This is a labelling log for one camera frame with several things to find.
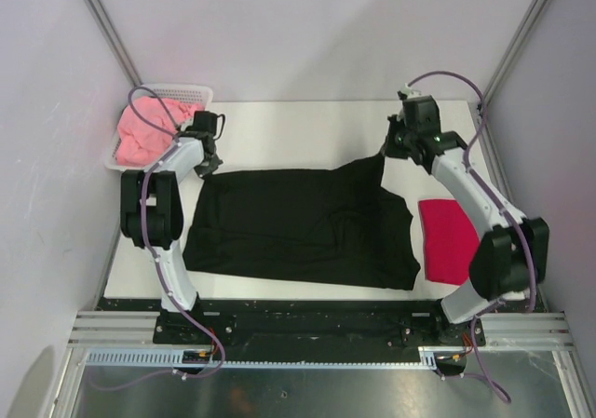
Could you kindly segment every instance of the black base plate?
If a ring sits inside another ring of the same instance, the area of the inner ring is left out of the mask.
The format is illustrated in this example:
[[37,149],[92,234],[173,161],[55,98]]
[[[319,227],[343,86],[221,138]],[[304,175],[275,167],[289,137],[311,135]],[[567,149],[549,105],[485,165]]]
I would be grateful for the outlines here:
[[[536,296],[536,313],[547,313],[549,309],[540,295]],[[527,308],[527,301],[509,301],[499,306],[494,311],[497,313],[523,313]],[[161,300],[159,299],[114,299],[101,297],[95,307],[96,311],[159,311]]]
[[[231,361],[417,362],[418,346],[462,346],[469,323],[445,324],[437,302],[202,301],[192,312],[213,328]],[[481,322],[476,338],[484,345]],[[155,344],[210,344],[180,314],[162,311]]]

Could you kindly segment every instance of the white table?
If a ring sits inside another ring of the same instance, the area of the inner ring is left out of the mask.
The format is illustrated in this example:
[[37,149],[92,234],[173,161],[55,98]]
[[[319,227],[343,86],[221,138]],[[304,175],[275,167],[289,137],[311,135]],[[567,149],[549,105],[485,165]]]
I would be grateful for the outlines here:
[[[466,101],[440,101],[442,130],[455,130],[468,142],[475,132]],[[239,169],[333,169],[377,153],[387,133],[388,115],[400,110],[398,101],[294,101],[213,103],[227,117],[218,141],[224,164],[220,172]],[[488,169],[477,144],[471,152],[478,171]],[[405,198],[413,215],[413,254],[422,268],[412,291],[382,290],[243,276],[190,272],[201,298],[301,300],[420,300],[439,299],[456,287],[425,280],[423,233],[418,201],[452,196],[412,161],[387,159],[382,185]],[[202,181],[193,172],[180,184],[185,244]],[[120,237],[105,288],[108,299],[157,299],[160,287],[147,254]]]

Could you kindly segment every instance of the black cloth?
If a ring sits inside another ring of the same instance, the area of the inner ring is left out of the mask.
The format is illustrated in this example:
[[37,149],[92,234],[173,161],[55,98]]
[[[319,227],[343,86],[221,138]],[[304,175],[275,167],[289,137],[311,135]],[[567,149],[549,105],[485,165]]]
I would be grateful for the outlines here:
[[412,215],[381,187],[381,155],[338,169],[205,177],[183,257],[189,271],[411,290]]

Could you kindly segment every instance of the pink cloth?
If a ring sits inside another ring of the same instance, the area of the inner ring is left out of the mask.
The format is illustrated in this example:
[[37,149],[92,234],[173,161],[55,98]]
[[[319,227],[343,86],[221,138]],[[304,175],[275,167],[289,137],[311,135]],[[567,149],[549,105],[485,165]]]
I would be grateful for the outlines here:
[[428,199],[418,206],[425,234],[427,280],[463,285],[479,245],[472,222],[453,199]]
[[[200,103],[186,104],[173,99],[162,99],[171,112],[177,124],[192,118],[195,111],[205,108]],[[159,127],[175,132],[168,114],[157,99],[140,97],[134,101],[134,107],[150,122]],[[120,146],[115,154],[118,165],[144,167],[160,157],[171,145],[172,138],[168,134],[158,131],[145,124],[127,106],[118,122]]]

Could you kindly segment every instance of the white basket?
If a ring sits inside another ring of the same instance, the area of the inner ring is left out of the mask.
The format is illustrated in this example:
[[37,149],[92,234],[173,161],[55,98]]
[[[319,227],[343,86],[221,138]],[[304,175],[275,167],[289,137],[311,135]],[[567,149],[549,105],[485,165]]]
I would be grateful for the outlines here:
[[[207,109],[207,107],[213,100],[213,91],[211,90],[211,88],[207,88],[206,86],[173,85],[169,83],[154,83],[143,86],[153,90],[159,97],[163,97],[165,99],[174,99],[189,104],[201,103],[205,107],[205,109]],[[132,99],[136,100],[139,97],[145,95],[150,94],[147,91],[139,89],[134,93]],[[118,147],[120,146],[121,142],[122,141],[120,140],[118,129],[116,129],[114,136],[112,137],[112,140],[110,142],[110,148],[108,148],[105,158],[103,160],[103,164],[109,169],[117,169],[118,171],[125,171],[127,169],[139,169],[139,167],[118,165],[118,163],[115,160],[115,154],[118,151]]]

